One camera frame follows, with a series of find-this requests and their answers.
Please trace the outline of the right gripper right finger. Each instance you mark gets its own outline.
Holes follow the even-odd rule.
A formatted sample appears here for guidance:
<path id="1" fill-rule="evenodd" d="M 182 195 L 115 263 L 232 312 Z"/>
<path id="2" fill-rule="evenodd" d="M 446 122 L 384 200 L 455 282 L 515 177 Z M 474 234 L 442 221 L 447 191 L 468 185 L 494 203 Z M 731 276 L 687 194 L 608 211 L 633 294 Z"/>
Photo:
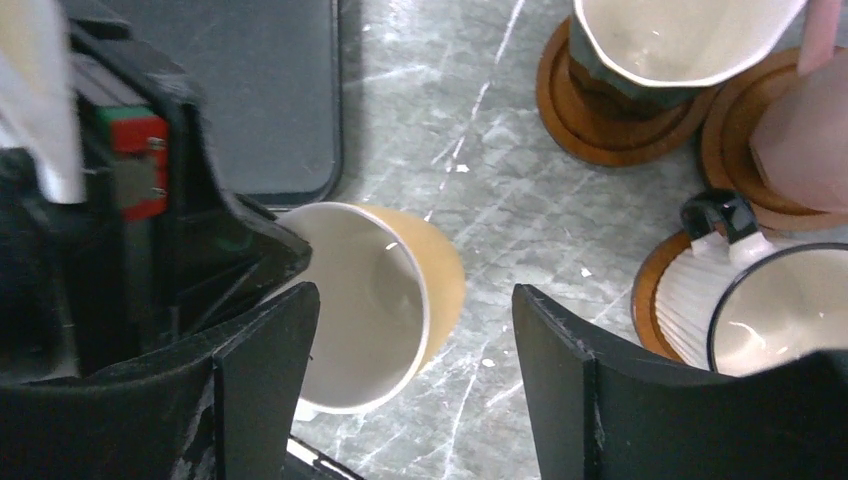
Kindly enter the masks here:
<path id="1" fill-rule="evenodd" d="M 654 354 L 518 284 L 512 317 L 545 479 L 843 479 L 847 354 L 734 378 Z"/>

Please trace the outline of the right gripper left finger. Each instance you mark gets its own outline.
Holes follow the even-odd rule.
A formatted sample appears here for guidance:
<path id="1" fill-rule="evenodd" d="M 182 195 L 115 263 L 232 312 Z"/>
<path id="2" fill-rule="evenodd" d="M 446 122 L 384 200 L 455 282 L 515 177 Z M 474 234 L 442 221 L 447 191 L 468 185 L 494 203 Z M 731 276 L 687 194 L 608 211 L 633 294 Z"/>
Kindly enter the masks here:
<path id="1" fill-rule="evenodd" d="M 280 479 L 316 331 L 298 284 L 83 379 L 1 389 L 5 479 Z"/>

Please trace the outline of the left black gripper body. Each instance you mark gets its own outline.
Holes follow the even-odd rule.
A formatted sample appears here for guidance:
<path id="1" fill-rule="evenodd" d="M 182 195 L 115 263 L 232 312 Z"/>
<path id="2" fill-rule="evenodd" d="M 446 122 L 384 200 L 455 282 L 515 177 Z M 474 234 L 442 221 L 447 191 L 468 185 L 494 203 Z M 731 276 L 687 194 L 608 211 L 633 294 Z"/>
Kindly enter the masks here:
<path id="1" fill-rule="evenodd" d="M 203 96 L 97 1 L 70 29 L 86 200 L 56 204 L 1 123 L 1 380 L 80 377 L 238 316 L 311 249 L 224 189 Z"/>

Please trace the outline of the brown coaster six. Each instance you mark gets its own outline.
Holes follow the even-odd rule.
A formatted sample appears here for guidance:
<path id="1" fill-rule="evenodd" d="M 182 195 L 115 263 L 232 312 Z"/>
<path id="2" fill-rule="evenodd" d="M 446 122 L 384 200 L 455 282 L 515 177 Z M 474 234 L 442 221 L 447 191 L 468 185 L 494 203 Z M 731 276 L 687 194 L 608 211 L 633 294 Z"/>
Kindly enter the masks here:
<path id="1" fill-rule="evenodd" d="M 671 361 L 683 360 L 662 334 L 655 311 L 655 294 L 660 278 L 671 262 L 690 246 L 684 231 L 657 245 L 642 263 L 631 290 L 631 319 L 642 346 Z"/>

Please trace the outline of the white ribbed black-rimmed mug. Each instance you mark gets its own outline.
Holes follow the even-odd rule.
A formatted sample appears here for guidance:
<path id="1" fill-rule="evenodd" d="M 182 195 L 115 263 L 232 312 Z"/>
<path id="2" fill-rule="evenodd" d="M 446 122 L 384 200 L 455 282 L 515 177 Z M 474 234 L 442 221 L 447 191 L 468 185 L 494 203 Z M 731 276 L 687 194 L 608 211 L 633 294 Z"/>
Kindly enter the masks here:
<path id="1" fill-rule="evenodd" d="M 746 376 L 847 347 L 847 246 L 768 237 L 740 193 L 709 189 L 679 210 L 690 242 L 654 295 L 688 365 Z"/>

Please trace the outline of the orange-yellow mug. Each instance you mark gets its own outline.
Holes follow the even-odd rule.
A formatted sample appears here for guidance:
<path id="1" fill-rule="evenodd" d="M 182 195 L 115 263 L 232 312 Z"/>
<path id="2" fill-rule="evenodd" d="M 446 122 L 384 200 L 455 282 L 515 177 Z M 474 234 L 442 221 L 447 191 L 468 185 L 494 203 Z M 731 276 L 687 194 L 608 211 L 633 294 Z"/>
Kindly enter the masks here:
<path id="1" fill-rule="evenodd" d="M 320 313 L 297 421 L 370 412 L 430 362 L 457 325 L 465 270 L 434 225 L 375 205 L 320 202 L 278 216 L 307 241 Z"/>

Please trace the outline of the brown coaster three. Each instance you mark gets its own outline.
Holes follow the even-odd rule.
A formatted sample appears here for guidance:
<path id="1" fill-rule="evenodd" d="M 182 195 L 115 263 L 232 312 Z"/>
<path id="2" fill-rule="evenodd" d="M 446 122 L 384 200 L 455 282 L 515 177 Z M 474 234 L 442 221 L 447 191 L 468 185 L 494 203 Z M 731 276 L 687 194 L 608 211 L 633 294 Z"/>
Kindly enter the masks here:
<path id="1" fill-rule="evenodd" d="M 539 114 L 556 143 L 586 163 L 615 168 L 654 161 L 683 145 L 718 91 L 627 83 L 594 55 L 574 15 L 548 40 L 536 76 Z"/>

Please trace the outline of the brown coaster four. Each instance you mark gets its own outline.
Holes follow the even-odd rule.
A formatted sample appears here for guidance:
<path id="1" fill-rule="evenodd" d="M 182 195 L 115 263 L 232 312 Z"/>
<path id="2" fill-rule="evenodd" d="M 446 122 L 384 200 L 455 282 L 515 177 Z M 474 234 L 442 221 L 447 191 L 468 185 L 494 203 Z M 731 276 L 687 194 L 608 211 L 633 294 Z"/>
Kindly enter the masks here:
<path id="1" fill-rule="evenodd" d="M 701 131 L 699 170 L 707 186 L 743 194 L 769 229 L 803 232 L 844 226 L 845 215 L 811 210 L 767 188 L 749 148 L 749 137 L 769 104 L 798 83 L 798 57 L 797 47 L 771 53 L 721 87 Z"/>

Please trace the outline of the pink mug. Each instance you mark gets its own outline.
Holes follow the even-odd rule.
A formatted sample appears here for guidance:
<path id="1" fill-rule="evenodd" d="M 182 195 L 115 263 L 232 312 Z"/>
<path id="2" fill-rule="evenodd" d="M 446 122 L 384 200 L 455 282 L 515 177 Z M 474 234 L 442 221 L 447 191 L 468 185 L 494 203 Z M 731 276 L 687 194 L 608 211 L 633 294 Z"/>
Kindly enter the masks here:
<path id="1" fill-rule="evenodd" d="M 764 184 L 806 208 L 847 212 L 847 51 L 836 49 L 840 1 L 810 1 L 799 83 L 772 102 L 750 146 Z"/>

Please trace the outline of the black mug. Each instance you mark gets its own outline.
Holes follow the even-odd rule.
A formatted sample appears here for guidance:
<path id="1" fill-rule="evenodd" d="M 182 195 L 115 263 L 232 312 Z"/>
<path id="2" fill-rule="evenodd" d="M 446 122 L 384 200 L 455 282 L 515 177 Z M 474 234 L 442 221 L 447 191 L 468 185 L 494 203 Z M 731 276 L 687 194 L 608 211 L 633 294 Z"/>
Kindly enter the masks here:
<path id="1" fill-rule="evenodd" d="M 570 76 L 649 118 L 763 60 L 802 1 L 576 1 Z"/>

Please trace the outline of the black plastic tray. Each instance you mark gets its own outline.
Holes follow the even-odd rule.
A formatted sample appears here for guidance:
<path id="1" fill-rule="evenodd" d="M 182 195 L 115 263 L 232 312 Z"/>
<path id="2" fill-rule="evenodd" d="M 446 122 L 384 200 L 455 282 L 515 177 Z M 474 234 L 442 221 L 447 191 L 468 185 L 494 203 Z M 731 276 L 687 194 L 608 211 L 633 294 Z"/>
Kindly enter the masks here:
<path id="1" fill-rule="evenodd" d="M 343 171 L 336 1 L 110 1 L 203 89 L 223 182 L 272 208 L 329 197 Z"/>

